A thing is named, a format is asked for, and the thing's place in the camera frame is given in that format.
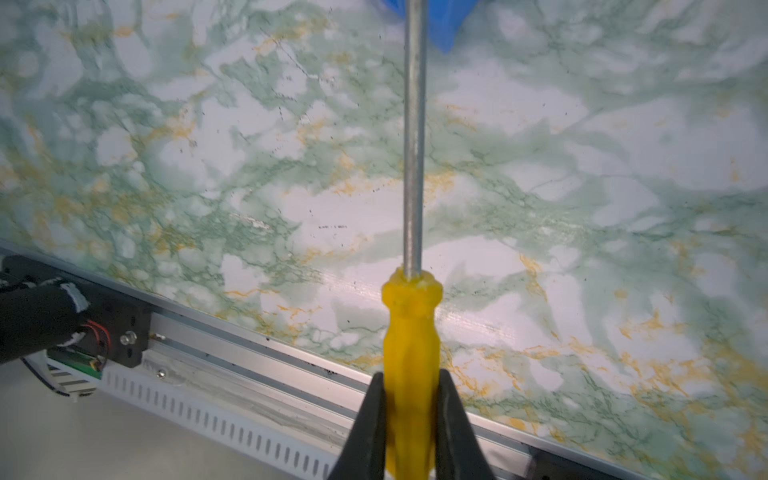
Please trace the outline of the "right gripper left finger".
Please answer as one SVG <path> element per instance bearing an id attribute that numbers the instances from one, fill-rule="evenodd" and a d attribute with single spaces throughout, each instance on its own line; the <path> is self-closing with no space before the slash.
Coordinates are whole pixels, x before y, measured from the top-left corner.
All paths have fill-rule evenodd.
<path id="1" fill-rule="evenodd" d="M 376 373 L 328 480 L 382 480 L 385 476 L 387 407 L 384 374 Z"/>

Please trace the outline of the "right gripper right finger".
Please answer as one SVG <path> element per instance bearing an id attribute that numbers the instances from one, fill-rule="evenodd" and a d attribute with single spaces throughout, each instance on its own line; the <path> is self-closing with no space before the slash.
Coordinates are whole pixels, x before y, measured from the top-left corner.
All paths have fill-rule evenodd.
<path id="1" fill-rule="evenodd" d="M 435 439 L 437 480 L 493 480 L 451 374 L 439 372 Z"/>

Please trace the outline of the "yellow handle screwdriver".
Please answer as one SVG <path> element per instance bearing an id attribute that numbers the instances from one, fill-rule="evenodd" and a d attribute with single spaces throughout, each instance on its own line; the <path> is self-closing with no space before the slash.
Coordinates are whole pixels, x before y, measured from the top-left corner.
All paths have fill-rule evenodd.
<path id="1" fill-rule="evenodd" d="M 397 479 L 431 470 L 440 341 L 434 325 L 442 288 L 422 268 L 428 4 L 405 4 L 403 264 L 382 289 L 390 324 L 383 342 L 387 461 Z"/>

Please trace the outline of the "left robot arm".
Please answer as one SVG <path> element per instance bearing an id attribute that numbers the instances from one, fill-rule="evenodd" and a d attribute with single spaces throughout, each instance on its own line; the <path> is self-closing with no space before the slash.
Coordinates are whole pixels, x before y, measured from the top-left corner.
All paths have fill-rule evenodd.
<path id="1" fill-rule="evenodd" d="M 71 282 L 1 294 L 1 363 L 69 340 L 90 302 Z"/>

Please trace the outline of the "blue plastic bin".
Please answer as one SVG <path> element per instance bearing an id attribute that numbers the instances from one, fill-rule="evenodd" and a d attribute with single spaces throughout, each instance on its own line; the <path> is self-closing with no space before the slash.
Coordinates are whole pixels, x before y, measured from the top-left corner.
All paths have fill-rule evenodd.
<path id="1" fill-rule="evenodd" d="M 450 52 L 458 30 L 477 0 L 429 0 L 425 2 L 426 36 L 442 53 Z"/>

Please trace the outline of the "left green circuit board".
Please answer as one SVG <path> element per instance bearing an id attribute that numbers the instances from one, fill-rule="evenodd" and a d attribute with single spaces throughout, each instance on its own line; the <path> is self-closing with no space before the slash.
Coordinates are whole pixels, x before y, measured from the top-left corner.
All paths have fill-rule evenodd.
<path id="1" fill-rule="evenodd" d="M 104 364 L 99 356 L 93 356 L 69 347 L 55 347 L 46 351 L 50 360 L 59 362 L 91 378 L 100 380 Z"/>

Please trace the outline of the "aluminium front rail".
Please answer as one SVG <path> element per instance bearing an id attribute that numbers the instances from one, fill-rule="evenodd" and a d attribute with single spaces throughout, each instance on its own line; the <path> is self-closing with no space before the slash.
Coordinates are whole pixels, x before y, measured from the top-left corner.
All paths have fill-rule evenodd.
<path id="1" fill-rule="evenodd" d="M 651 416 L 630 398 L 639 382 L 605 327 L 587 321 L 588 278 L 574 254 L 526 264 L 498 241 L 427 249 L 444 284 L 436 315 L 441 364 L 481 436 L 488 461 L 516 473 L 544 450 L 620 478 L 657 479 L 647 459 Z M 352 424 L 383 367 L 388 315 L 381 289 L 398 258 L 305 268 L 273 281 L 241 253 L 87 266 L 66 241 L 20 255 L 150 305 L 148 347 L 135 367 L 327 450 Z"/>

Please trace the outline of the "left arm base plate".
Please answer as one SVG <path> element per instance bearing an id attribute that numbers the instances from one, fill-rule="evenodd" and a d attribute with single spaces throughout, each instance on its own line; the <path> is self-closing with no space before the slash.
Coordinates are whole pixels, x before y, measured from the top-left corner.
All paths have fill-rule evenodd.
<path id="1" fill-rule="evenodd" d="M 65 282 L 74 283 L 90 306 L 82 314 L 77 332 L 51 348 L 69 345 L 125 367 L 139 365 L 149 341 L 149 304 L 24 256 L 10 255 L 1 260 L 1 294 Z"/>

